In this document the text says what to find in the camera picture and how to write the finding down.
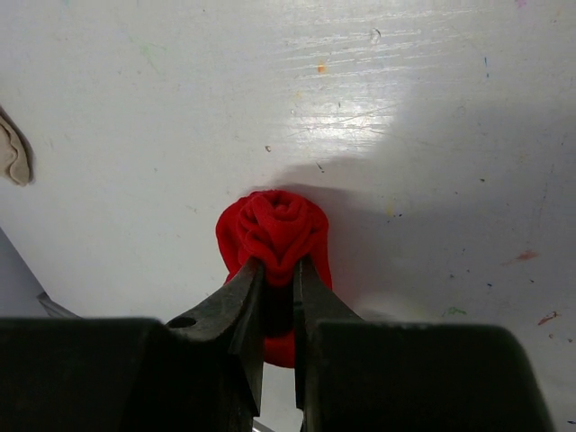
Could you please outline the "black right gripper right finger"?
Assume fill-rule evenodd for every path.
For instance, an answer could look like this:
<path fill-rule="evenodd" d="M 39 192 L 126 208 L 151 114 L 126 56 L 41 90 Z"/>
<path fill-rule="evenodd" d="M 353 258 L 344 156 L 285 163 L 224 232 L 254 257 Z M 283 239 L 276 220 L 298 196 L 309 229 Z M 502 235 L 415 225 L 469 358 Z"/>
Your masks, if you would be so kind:
<path fill-rule="evenodd" d="M 361 319 L 309 258 L 293 275 L 305 431 L 550 431 L 523 347 L 490 325 Z"/>

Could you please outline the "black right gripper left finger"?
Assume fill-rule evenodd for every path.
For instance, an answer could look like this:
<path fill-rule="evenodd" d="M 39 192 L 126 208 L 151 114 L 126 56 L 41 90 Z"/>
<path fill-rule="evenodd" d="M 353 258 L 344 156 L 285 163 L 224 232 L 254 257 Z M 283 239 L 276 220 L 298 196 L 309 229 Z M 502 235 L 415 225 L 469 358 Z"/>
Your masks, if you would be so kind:
<path fill-rule="evenodd" d="M 260 413 L 264 268 L 155 319 L 3 319 L 4 431 L 249 431 Z"/>

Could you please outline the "red reindeer sock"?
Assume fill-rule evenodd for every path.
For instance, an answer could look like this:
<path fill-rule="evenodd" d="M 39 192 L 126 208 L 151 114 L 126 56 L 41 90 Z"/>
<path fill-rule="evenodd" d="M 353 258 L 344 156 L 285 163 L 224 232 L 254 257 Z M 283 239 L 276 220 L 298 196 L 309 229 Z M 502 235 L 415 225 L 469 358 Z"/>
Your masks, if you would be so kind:
<path fill-rule="evenodd" d="M 230 281 L 246 261 L 255 257 L 265 266 L 267 312 L 291 302 L 284 297 L 293 270 L 310 257 L 320 280 L 332 287 L 329 268 L 329 220 L 305 197 L 284 190 L 256 191 L 240 198 L 219 217 L 215 234 Z"/>

